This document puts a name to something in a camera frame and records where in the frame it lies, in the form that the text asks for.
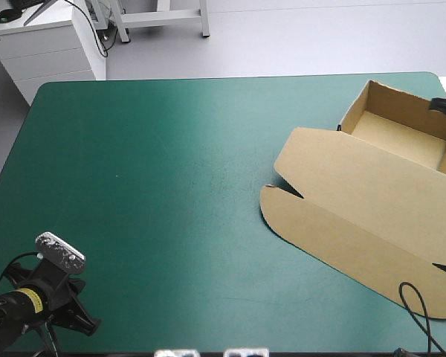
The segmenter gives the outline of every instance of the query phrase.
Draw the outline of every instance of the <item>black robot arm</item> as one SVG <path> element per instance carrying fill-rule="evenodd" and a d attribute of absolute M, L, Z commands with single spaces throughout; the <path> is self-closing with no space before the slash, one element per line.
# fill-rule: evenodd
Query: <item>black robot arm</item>
<path fill-rule="evenodd" d="M 34 270 L 14 263 L 4 273 L 15 290 L 0 295 L 0 353 L 45 323 L 86 335 L 100 325 L 77 298 L 85 282 L 70 278 L 83 272 L 84 255 L 49 232 L 36 238 L 36 248 L 41 260 Z"/>

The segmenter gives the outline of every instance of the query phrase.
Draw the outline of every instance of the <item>drawer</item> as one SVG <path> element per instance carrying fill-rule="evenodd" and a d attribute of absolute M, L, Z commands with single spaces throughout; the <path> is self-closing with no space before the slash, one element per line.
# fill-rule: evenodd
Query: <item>drawer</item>
<path fill-rule="evenodd" d="M 12 80 L 26 80 L 91 69 L 82 48 L 3 59 L 1 63 Z"/>
<path fill-rule="evenodd" d="M 71 72 L 64 74 L 56 74 L 54 76 L 31 78 L 29 80 L 17 80 L 15 85 L 22 93 L 28 104 L 32 104 L 38 88 L 48 82 L 66 82 L 69 80 L 94 80 L 94 75 L 91 70 Z"/>
<path fill-rule="evenodd" d="M 81 48 L 74 27 L 45 28 L 0 36 L 0 60 Z"/>

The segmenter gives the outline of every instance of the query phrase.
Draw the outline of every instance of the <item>keyboard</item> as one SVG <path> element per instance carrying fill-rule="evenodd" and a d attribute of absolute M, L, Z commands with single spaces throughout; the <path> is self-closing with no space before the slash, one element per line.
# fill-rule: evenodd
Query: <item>keyboard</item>
<path fill-rule="evenodd" d="M 9 0 L 14 9 L 24 10 L 29 7 L 42 4 L 45 0 Z"/>

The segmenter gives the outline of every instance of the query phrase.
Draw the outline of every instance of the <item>computer mouse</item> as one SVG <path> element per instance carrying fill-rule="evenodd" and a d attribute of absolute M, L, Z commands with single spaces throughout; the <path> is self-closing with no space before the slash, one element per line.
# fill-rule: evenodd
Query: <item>computer mouse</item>
<path fill-rule="evenodd" d="M 0 11 L 0 23 L 4 24 L 22 17 L 22 11 L 18 9 L 6 9 Z"/>

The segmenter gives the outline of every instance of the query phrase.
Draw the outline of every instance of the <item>open cardboard box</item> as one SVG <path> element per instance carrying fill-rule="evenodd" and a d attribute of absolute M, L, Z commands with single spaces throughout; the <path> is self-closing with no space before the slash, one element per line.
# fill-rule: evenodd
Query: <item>open cardboard box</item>
<path fill-rule="evenodd" d="M 274 168 L 303 198 L 266 186 L 261 209 L 283 239 L 398 304 L 408 281 L 446 318 L 446 116 L 428 107 L 370 81 L 337 131 L 291 133 Z"/>

